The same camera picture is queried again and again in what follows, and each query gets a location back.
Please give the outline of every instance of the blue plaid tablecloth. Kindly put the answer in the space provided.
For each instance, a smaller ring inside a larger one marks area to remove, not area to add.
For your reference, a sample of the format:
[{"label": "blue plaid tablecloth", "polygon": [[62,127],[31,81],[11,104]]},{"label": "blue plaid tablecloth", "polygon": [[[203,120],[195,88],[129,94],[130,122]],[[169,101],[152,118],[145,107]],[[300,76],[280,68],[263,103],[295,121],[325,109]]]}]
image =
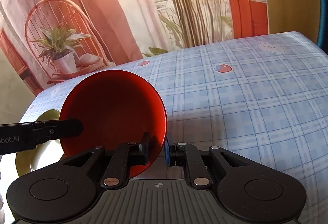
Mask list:
[{"label": "blue plaid tablecloth", "polygon": [[[328,219],[328,56],[297,32],[169,52],[110,69],[136,73],[161,95],[175,142],[212,145],[283,171],[306,188],[301,223]],[[88,75],[40,93],[21,122],[48,109]],[[179,178],[163,154],[139,178]]]}]

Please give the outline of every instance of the screw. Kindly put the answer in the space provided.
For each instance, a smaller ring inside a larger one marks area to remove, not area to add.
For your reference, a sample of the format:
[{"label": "screw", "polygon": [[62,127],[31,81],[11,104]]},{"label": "screw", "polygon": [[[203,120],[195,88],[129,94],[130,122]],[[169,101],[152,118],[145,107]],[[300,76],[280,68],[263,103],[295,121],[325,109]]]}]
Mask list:
[{"label": "screw", "polygon": [[210,183],[210,180],[207,178],[196,178],[194,179],[194,184],[198,186],[205,186]]},{"label": "screw", "polygon": [[107,186],[115,186],[119,183],[120,183],[119,179],[116,179],[116,178],[104,179],[104,184],[107,185]]}]

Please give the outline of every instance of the circular cap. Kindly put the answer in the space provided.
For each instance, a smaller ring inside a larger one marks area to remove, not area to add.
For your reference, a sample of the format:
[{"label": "circular cap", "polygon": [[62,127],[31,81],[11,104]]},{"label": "circular cap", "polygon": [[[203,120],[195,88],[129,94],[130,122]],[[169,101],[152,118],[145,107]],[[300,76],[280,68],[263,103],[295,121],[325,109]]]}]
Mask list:
[{"label": "circular cap", "polygon": [[78,83],[67,96],[59,117],[72,118],[82,122],[83,132],[60,139],[67,157],[98,145],[115,150],[122,143],[140,142],[144,132],[150,133],[149,162],[132,166],[131,178],[155,161],[165,142],[163,101],[149,82],[131,72],[97,72]]},{"label": "circular cap", "polygon": [[31,186],[30,193],[35,198],[44,201],[58,199],[68,191],[66,182],[58,179],[44,179]]},{"label": "circular cap", "polygon": [[104,184],[107,185],[107,186],[115,186],[119,183],[120,183],[119,179],[116,179],[116,178],[104,179]]},{"label": "circular cap", "polygon": [[245,185],[246,193],[261,201],[271,201],[280,197],[283,193],[283,188],[279,183],[267,179],[252,180]]},{"label": "circular cap", "polygon": [[194,184],[198,186],[205,186],[210,183],[210,180],[207,178],[196,178],[194,179]]}]

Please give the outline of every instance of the white pot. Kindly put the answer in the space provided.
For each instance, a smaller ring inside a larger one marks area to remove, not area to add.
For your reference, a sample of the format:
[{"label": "white pot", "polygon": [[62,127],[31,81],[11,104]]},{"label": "white pot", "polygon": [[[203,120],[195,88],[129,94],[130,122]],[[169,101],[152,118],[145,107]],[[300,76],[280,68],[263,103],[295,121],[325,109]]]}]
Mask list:
[{"label": "white pot", "polygon": [[53,63],[57,69],[61,70],[64,74],[77,72],[73,53],[68,53],[62,58],[55,59],[53,60]]}]

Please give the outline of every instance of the table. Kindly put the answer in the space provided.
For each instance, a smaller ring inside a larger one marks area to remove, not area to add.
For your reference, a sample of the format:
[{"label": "table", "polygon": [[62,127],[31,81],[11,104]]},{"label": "table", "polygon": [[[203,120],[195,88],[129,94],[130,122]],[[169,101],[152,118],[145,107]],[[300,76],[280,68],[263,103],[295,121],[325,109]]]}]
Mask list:
[{"label": "table", "polygon": [[[297,32],[229,40],[109,69],[136,73],[161,95],[175,142],[218,145],[298,179],[301,223],[328,219],[328,56]],[[88,75],[41,92],[21,122],[60,110]],[[163,153],[139,178],[179,178]]]}]

